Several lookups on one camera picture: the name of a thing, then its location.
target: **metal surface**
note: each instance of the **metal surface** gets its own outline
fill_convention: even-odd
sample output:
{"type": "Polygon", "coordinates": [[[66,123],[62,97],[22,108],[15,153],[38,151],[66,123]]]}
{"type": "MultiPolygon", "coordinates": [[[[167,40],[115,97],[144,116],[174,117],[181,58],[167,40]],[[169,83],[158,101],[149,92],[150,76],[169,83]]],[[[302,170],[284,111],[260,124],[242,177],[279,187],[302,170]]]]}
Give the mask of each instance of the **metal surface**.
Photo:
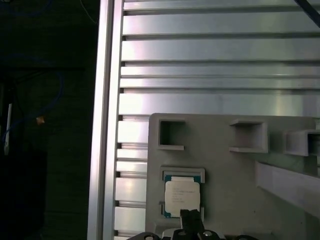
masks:
{"type": "MultiPolygon", "coordinates": [[[[318,0],[309,0],[309,3],[313,6],[319,6],[318,0]]],[[[137,11],[137,10],[189,10],[189,9],[210,9],[210,10],[241,10],[245,8],[255,8],[258,12],[259,9],[256,8],[280,8],[286,7],[299,10],[299,7],[292,0],[190,0],[190,1],[134,1],[128,0],[124,4],[124,9],[126,11],[137,11]]]]}
{"type": "Polygon", "coordinates": [[[256,35],[309,32],[318,32],[318,27],[304,12],[252,12],[125,16],[122,34],[125,36],[256,35]]]}
{"type": "Polygon", "coordinates": [[[316,61],[317,38],[161,39],[122,43],[122,61],[316,61]]]}
{"type": "Polygon", "coordinates": [[[125,202],[146,202],[147,180],[139,178],[117,178],[115,200],[125,202]]]}
{"type": "Polygon", "coordinates": [[[112,53],[110,65],[110,91],[108,102],[107,140],[105,159],[104,209],[103,209],[103,236],[104,240],[114,237],[115,219],[115,177],[117,158],[118,133],[118,100],[119,100],[119,73],[121,54],[121,26],[123,16],[123,1],[114,2],[112,27],[112,53]]]}
{"type": "MultiPolygon", "coordinates": [[[[145,180],[137,179],[146,174],[149,115],[320,115],[320,31],[293,0],[114,2],[112,59],[108,1],[101,2],[99,46],[106,46],[98,50],[88,227],[99,228],[97,176],[106,161],[105,240],[114,230],[144,231],[145,210],[137,207],[145,180]],[[115,181],[116,171],[126,177],[115,181]],[[116,198],[132,207],[115,208],[116,198]]],[[[318,0],[309,2],[319,9],[318,0]]]]}
{"type": "Polygon", "coordinates": [[[100,1],[87,223],[88,240],[100,240],[103,234],[106,123],[108,119],[105,107],[109,98],[110,64],[107,59],[111,54],[112,11],[112,1],[100,1]]]}
{"type": "Polygon", "coordinates": [[[145,231],[144,208],[116,207],[114,215],[114,230],[127,232],[145,231]]]}

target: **rectangular slot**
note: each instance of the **rectangular slot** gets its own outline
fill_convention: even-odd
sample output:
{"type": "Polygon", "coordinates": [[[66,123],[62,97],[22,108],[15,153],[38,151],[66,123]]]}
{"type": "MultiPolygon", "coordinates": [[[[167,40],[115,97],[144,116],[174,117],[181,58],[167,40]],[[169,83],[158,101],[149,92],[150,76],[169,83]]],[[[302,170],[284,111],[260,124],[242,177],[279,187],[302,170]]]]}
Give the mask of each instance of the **rectangular slot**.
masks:
{"type": "Polygon", "coordinates": [[[309,155],[320,156],[320,133],[308,134],[309,155]]]}
{"type": "Polygon", "coordinates": [[[159,120],[159,144],[162,150],[184,150],[179,137],[184,131],[185,122],[182,120],[159,120]]]}
{"type": "Polygon", "coordinates": [[[284,133],[285,153],[297,156],[320,156],[320,131],[299,130],[284,133]]]}
{"type": "Polygon", "coordinates": [[[268,152],[268,128],[262,121],[239,120],[231,122],[234,127],[234,146],[231,152],[239,153],[267,153],[268,152]]]}

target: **metal frame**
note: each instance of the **metal frame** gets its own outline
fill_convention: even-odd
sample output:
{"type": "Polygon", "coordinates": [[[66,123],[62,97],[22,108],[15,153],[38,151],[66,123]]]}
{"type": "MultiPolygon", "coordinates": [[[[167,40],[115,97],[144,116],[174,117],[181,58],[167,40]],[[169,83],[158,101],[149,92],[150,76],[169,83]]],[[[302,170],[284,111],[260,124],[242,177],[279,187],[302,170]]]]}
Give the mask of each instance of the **metal frame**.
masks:
{"type": "Polygon", "coordinates": [[[103,235],[104,180],[107,142],[108,104],[110,89],[110,57],[112,49],[113,1],[101,0],[99,35],[94,90],[90,189],[87,239],[100,240],[103,235]]]}
{"type": "MultiPolygon", "coordinates": [[[[319,7],[317,0],[310,2],[319,7]]],[[[142,205],[145,202],[146,180],[137,180],[137,177],[144,178],[147,172],[149,115],[222,113],[319,116],[319,109],[314,103],[320,99],[317,94],[320,68],[313,64],[313,61],[319,60],[319,56],[315,54],[317,51],[310,50],[317,49],[318,45],[314,37],[307,39],[305,36],[305,33],[319,34],[319,30],[304,13],[287,11],[285,15],[279,15],[275,11],[272,19],[287,24],[283,25],[283,28],[276,25],[275,28],[262,30],[259,29],[260,24],[266,22],[265,15],[249,14],[249,23],[255,19],[254,23],[257,25],[254,25],[254,29],[246,27],[238,33],[253,34],[253,38],[257,36],[258,45],[265,46],[265,43],[270,43],[266,46],[270,50],[257,47],[257,51],[250,51],[247,55],[251,43],[241,39],[238,41],[236,35],[226,36],[225,34],[230,32],[223,31],[223,26],[210,30],[198,28],[204,19],[194,21],[198,16],[196,12],[185,12],[186,14],[181,14],[181,18],[179,14],[174,14],[180,21],[172,22],[163,28],[161,24],[173,18],[173,14],[144,16],[140,11],[179,10],[179,13],[184,13],[185,10],[197,8],[209,8],[213,12],[229,9],[235,12],[226,16],[212,15],[215,18],[229,20],[224,23],[228,27],[233,26],[232,23],[236,19],[241,19],[241,23],[244,23],[245,19],[240,16],[239,9],[263,10],[278,7],[284,10],[292,7],[299,9],[292,0],[276,3],[268,0],[228,0],[214,3],[212,0],[200,3],[196,0],[101,0],[89,192],[89,240],[122,240],[124,236],[144,230],[145,209],[142,205]],[[285,21],[292,19],[290,16],[293,14],[298,14],[301,19],[297,24],[285,21]],[[182,17],[192,20],[192,24],[187,25],[188,28],[182,29],[177,24],[183,20],[182,17]],[[140,31],[133,30],[133,26],[139,26],[140,31]],[[194,41],[186,37],[191,27],[195,35],[200,34],[194,41]],[[297,29],[303,38],[290,37],[297,29]],[[206,41],[206,34],[219,36],[218,39],[212,38],[216,43],[222,43],[221,49],[210,47],[212,43],[206,41]],[[264,36],[268,38],[266,34],[271,37],[273,34],[289,37],[286,40],[275,37],[274,41],[265,41],[264,36]],[[161,39],[159,35],[170,36],[171,41],[161,39]],[[147,38],[142,43],[140,40],[144,37],[147,38]],[[238,46],[237,52],[230,53],[226,59],[225,51],[229,49],[229,43],[234,46],[247,46],[247,50],[238,46]],[[291,47],[281,48],[281,44],[291,47]],[[294,45],[298,46],[298,51],[295,51],[294,45]],[[176,46],[183,50],[191,48],[193,53],[196,51],[197,54],[184,54],[185,51],[178,51],[176,46]],[[225,60],[236,61],[233,65],[215,64],[216,61],[223,63],[225,60]],[[305,62],[303,65],[286,65],[280,64],[279,60],[305,62]],[[260,64],[252,65],[251,61],[260,64]],[[277,67],[264,61],[275,63],[277,67]],[[193,62],[208,62],[209,65],[201,66],[193,62]],[[185,89],[188,89],[190,94],[186,94],[185,89]]]]}

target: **dark background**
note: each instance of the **dark background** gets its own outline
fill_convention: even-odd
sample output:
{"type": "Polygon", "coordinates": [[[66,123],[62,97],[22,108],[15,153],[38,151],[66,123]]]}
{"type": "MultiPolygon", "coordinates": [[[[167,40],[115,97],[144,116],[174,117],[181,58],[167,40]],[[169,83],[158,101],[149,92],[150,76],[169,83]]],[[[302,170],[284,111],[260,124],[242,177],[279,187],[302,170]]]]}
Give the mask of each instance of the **dark background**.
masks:
{"type": "MultiPolygon", "coordinates": [[[[32,13],[46,2],[14,0],[10,5],[17,12],[32,13]]],[[[83,0],[83,3],[92,18],[98,21],[99,0],[83,0]]],[[[86,15],[79,0],[53,0],[48,9],[33,17],[8,14],[1,4],[1,57],[23,54],[44,59],[54,67],[79,68],[61,71],[63,94],[44,114],[45,123],[37,125],[36,119],[32,119],[14,129],[12,135],[22,137],[24,146],[28,143],[47,152],[43,239],[85,240],[98,26],[86,15]]],[[[45,67],[19,57],[6,64],[45,67]]],[[[58,91],[59,80],[49,73],[19,84],[17,96],[24,113],[28,114],[47,105],[58,91]]],[[[13,112],[13,120],[21,117],[17,105],[13,112]]]]}

